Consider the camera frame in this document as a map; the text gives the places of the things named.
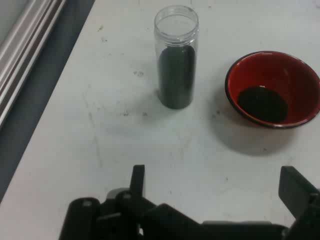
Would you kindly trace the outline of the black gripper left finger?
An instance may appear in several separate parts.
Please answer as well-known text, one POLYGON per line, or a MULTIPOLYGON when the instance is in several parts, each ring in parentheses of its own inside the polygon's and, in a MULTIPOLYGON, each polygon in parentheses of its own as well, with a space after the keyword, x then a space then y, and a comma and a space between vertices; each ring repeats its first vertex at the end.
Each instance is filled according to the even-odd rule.
POLYGON ((135 165, 130 186, 103 203, 96 198, 73 200, 61 240, 197 240, 201 225, 167 204, 143 197, 144 165, 135 165))

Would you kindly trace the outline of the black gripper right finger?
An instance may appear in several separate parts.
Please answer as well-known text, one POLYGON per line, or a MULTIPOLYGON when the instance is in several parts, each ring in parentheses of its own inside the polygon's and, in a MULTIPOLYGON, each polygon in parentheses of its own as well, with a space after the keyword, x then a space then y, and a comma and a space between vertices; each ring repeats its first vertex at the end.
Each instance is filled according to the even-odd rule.
POLYGON ((283 234, 284 240, 320 238, 320 191, 293 166, 280 170, 279 198, 295 218, 283 234))

